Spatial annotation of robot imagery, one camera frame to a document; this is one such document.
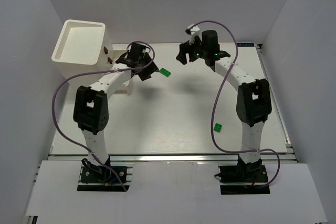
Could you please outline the green small lego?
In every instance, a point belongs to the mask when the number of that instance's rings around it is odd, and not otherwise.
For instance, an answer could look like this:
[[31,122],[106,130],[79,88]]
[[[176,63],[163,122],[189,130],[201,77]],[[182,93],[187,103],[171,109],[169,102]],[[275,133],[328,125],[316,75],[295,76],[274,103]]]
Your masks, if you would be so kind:
[[215,132],[220,132],[222,130],[222,125],[219,123],[215,123],[213,130]]

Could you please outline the white drawer cabinet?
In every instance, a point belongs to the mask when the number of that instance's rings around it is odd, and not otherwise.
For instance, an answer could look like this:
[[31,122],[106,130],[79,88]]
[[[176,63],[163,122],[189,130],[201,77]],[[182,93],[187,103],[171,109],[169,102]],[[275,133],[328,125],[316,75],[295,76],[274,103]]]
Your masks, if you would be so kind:
[[52,53],[52,61],[64,78],[76,74],[126,68],[115,62],[125,50],[113,50],[104,23],[68,19]]

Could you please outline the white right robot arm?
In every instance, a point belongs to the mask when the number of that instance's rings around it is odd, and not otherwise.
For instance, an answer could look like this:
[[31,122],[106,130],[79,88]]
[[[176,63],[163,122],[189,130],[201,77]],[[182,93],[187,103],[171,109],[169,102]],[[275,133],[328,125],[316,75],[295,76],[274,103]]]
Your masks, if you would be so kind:
[[266,79],[255,79],[236,65],[234,58],[220,50],[214,30],[201,32],[198,27],[188,28],[189,40],[179,45],[176,56],[183,65],[203,59],[216,74],[225,77],[237,92],[236,113],[242,122],[242,144],[238,161],[246,165],[261,162],[261,135],[272,111],[270,87]]

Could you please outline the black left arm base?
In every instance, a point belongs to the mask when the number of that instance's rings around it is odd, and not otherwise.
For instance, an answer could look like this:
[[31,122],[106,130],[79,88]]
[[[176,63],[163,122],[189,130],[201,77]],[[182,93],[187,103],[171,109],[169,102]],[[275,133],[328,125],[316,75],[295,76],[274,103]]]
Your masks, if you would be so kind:
[[126,192],[132,180],[133,167],[112,166],[112,169],[119,176],[124,188],[111,170],[83,158],[77,191]]

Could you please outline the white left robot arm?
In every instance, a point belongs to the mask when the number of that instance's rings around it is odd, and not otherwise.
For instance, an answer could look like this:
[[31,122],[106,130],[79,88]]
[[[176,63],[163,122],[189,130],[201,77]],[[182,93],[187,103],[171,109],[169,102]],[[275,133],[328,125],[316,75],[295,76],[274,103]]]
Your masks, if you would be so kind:
[[97,82],[76,92],[73,120],[81,130],[88,149],[88,162],[95,166],[110,166],[110,156],[104,139],[104,130],[109,122],[110,97],[127,81],[138,76],[145,81],[159,69],[149,52],[153,48],[140,41],[127,46],[111,70]]

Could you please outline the green lego brick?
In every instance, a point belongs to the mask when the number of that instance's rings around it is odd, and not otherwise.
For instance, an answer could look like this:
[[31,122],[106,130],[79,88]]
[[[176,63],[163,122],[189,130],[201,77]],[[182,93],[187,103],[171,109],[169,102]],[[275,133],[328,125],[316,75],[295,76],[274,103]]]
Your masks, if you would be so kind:
[[171,72],[166,70],[165,68],[161,68],[159,72],[166,77],[169,77],[171,75]]

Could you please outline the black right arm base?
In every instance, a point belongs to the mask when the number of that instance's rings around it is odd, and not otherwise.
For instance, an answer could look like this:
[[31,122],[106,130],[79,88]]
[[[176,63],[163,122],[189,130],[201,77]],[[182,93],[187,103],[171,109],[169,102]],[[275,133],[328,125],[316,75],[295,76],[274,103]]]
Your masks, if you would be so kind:
[[268,195],[270,194],[268,175],[264,165],[259,170],[244,174],[238,167],[219,166],[219,173],[214,177],[220,182],[222,195]]

